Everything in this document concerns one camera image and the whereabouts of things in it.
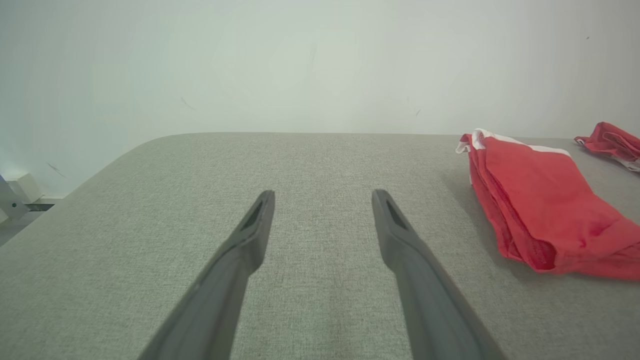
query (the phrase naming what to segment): gray table surface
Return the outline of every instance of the gray table surface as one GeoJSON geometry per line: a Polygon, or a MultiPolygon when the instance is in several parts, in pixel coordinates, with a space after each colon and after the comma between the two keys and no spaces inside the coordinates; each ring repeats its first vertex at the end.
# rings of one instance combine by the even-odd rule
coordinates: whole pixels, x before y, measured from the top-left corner
{"type": "MultiPolygon", "coordinates": [[[[0,359],[136,359],[252,201],[276,191],[234,359],[409,359],[371,191],[388,190],[511,359],[637,359],[640,283],[502,258],[458,136],[176,135],[118,158],[0,247],[0,359]]],[[[572,140],[640,223],[640,176],[572,140]]]]}

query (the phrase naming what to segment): fabric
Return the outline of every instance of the fabric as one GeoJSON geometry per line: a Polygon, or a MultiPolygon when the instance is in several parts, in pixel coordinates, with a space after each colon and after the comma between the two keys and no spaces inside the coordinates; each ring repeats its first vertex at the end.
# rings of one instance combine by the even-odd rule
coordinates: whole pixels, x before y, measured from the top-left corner
{"type": "Polygon", "coordinates": [[[575,141],[591,152],[608,155],[627,169],[640,172],[640,139],[619,127],[600,122],[591,136],[578,136],[575,141]]]}
{"type": "MultiPolygon", "coordinates": [[[[459,136],[175,135],[118,158],[0,247],[0,359],[136,359],[265,190],[276,209],[232,359],[411,359],[371,191],[388,190],[510,359],[635,359],[640,282],[505,259],[459,136]]],[[[640,222],[636,174],[572,139],[592,189],[640,222]]]]}
{"type": "Polygon", "coordinates": [[[640,226],[596,196],[568,152],[483,129],[462,137],[498,249],[537,272],[640,280],[640,226]]]}

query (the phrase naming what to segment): gray fabric tablecloth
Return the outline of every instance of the gray fabric tablecloth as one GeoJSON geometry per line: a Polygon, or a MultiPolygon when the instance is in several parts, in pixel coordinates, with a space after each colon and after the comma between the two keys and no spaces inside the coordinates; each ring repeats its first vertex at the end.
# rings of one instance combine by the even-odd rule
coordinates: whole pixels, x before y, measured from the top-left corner
{"type": "MultiPolygon", "coordinates": [[[[258,194],[276,191],[234,359],[409,359],[371,191],[388,190],[511,359],[632,359],[640,284],[502,258],[458,136],[176,135],[118,158],[0,247],[0,359],[136,359],[258,194]]],[[[572,140],[640,222],[640,176],[572,140]]]]}

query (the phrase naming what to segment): crumpled red cloth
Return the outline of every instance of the crumpled red cloth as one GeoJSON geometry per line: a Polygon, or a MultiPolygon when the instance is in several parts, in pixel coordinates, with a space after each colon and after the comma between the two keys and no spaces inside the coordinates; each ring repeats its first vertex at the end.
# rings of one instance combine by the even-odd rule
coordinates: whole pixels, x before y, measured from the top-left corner
{"type": "Polygon", "coordinates": [[[536,272],[640,280],[640,226],[596,196],[568,152],[483,129],[462,136],[498,250],[536,272]]]}
{"type": "Polygon", "coordinates": [[[591,136],[578,136],[575,141],[591,152],[608,155],[627,169],[640,172],[640,139],[619,127],[600,122],[591,136]]]}

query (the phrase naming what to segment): white wall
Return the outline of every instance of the white wall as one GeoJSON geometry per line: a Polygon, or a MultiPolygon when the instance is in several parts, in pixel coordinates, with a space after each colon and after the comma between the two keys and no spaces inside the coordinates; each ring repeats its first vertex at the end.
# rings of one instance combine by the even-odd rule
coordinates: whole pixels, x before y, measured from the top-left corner
{"type": "Polygon", "coordinates": [[[606,120],[640,135],[639,10],[633,0],[0,0],[0,170],[24,168],[45,194],[65,195],[176,133],[485,127],[572,138],[606,120]]]}

